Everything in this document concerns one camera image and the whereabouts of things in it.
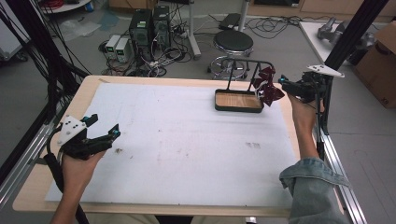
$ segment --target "white device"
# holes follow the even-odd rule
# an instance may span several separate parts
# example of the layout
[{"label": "white device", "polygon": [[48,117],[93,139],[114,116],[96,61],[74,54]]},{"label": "white device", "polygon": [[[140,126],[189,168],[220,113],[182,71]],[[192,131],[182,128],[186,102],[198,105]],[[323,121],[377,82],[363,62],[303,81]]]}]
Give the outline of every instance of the white device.
[{"label": "white device", "polygon": [[132,48],[128,37],[120,39],[119,44],[116,46],[116,53],[119,63],[128,63],[132,54]]},{"label": "white device", "polygon": [[57,142],[58,146],[63,146],[67,141],[72,139],[86,128],[87,125],[84,122],[81,122],[70,115],[66,115],[66,118],[64,119],[64,125],[62,126],[59,136],[59,141]]},{"label": "white device", "polygon": [[317,72],[319,74],[327,75],[327,76],[332,76],[332,77],[345,77],[344,74],[339,73],[335,71],[334,69],[324,65],[324,64],[319,64],[319,65],[310,65],[307,67],[309,70]]},{"label": "white device", "polygon": [[121,36],[113,35],[106,44],[106,56],[108,59],[117,59],[116,46],[119,43]]}]

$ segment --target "dust speck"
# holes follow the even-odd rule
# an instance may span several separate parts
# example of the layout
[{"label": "dust speck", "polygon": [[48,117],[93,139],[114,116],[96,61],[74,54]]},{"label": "dust speck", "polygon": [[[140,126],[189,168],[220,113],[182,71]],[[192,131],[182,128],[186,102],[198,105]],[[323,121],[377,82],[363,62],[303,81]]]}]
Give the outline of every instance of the dust speck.
[{"label": "dust speck", "polygon": [[116,150],[114,150],[115,153],[120,154],[122,152],[121,148],[117,148]]},{"label": "dust speck", "polygon": [[253,143],[254,148],[261,148],[259,143]]}]

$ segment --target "cardboard box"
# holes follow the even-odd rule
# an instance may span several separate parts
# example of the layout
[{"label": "cardboard box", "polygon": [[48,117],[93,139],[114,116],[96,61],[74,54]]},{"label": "cardboard box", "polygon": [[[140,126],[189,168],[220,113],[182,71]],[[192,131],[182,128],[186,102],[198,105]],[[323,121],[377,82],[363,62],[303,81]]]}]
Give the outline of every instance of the cardboard box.
[{"label": "cardboard box", "polygon": [[134,12],[137,8],[153,9],[157,6],[158,0],[109,0],[111,9],[122,12]]},{"label": "cardboard box", "polygon": [[386,108],[396,108],[396,21],[375,34],[377,41],[355,67],[355,75]]}]

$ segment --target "stool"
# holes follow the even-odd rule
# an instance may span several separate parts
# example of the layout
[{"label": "stool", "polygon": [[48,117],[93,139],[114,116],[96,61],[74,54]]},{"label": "stool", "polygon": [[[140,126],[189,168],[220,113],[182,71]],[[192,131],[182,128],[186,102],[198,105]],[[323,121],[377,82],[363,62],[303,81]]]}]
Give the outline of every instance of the stool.
[{"label": "stool", "polygon": [[233,56],[250,56],[253,51],[253,39],[239,31],[225,30],[215,35],[213,44],[216,49],[227,54],[213,60],[207,68],[208,73],[215,77],[229,78],[233,70],[233,78],[246,78],[247,69],[241,62],[237,62],[233,68]]}]

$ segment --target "power supply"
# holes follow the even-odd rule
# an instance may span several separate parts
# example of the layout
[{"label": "power supply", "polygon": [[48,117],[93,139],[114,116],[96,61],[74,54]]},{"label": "power supply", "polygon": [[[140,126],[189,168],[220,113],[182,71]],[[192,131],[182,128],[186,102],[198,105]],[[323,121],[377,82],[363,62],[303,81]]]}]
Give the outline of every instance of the power supply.
[{"label": "power supply", "polygon": [[117,59],[120,63],[128,63],[132,50],[128,37],[122,37],[116,46]]},{"label": "power supply", "polygon": [[151,45],[153,39],[153,23],[151,10],[138,8],[134,11],[131,24],[129,25],[131,40],[136,42],[137,46]]},{"label": "power supply", "polygon": [[169,6],[156,6],[152,16],[157,44],[171,47]]},{"label": "power supply", "polygon": [[106,44],[106,56],[108,59],[117,59],[116,46],[119,43],[120,35],[111,36]]}]

